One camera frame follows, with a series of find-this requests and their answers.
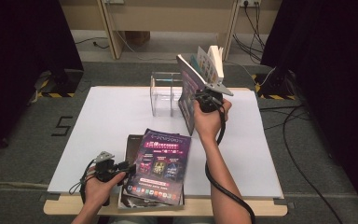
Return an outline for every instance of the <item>gray floor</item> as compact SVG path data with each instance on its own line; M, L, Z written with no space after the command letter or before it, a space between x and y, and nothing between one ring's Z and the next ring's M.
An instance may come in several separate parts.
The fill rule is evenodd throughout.
M75 41L104 36L104 32L74 31L73 34ZM250 36L241 38L248 43L251 39ZM152 33L148 43L141 47L133 46L136 52L126 49L122 58L114 61L109 49L95 48L92 41L97 41L101 46L107 45L104 39L77 45L85 72L75 97L38 98L23 112L7 138L8 147L0 148L0 223L69 223L74 218L47 216L43 212L43 205L48 183L90 86L148 85L153 71L177 71L175 61L172 60L176 54L190 55L197 52L198 45L206 48L215 44L214 37L208 34ZM267 73L270 68L253 63L249 55L241 52L235 43L230 52L228 60L232 63L225 63L224 68L226 85L254 90L249 74ZM249 74L236 63L245 65ZM260 108L301 104L299 100L265 99L258 99L258 103ZM306 108L301 107L295 112L298 117L287 122L283 136L282 124L287 117L285 113L290 111L274 109L261 112L289 213L284 217L258 217L257 223L338 223L304 176L322 193L343 223L358 223L358 196L342 168L329 158ZM63 133L62 129L56 128L62 116L72 117L62 122L62 125L71 127L69 133L66 136L52 136L53 133ZM285 147L283 138L287 140L290 151ZM290 154L304 176L295 167Z

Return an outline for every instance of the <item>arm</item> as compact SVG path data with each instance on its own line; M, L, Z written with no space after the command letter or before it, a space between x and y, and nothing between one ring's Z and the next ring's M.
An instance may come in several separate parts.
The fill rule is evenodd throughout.
M72 224L86 224L97 216L103 204L110 196L111 189L124 178L126 173L120 173L104 183L95 177L88 177L86 184L86 202Z
M224 99L223 107L225 108L227 120L227 112L231 108L231 102ZM194 101L194 119L211 175L223 188L241 198L241 193L226 166L215 140L220 130L219 112L203 113L200 110L199 103ZM211 201L216 223L251 223L248 211L213 185L211 185Z

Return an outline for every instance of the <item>clear acrylic box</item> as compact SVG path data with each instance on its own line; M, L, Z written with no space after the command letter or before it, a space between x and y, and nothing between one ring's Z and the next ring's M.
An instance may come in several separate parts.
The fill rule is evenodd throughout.
M153 72L150 80L150 102L154 117L181 117L178 102L182 95L180 73Z

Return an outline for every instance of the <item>white tabletop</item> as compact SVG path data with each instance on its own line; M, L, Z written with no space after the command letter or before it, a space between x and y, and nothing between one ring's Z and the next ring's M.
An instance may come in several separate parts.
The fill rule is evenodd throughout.
M282 189L264 135L255 93L232 90L232 102L220 150L242 196L282 197ZM101 152L124 160L129 134L152 130L188 135L183 118L153 117L149 88L93 87L77 119L48 192L68 192L83 175L89 162ZM205 176L205 153L193 133L185 178L185 195L210 195Z

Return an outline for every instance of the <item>wall socket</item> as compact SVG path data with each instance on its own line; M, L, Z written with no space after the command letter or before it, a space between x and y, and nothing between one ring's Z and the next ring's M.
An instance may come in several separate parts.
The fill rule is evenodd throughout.
M248 1L248 7L255 7L257 3L259 6L261 4L261 0L241 0L240 7L245 7L245 1Z

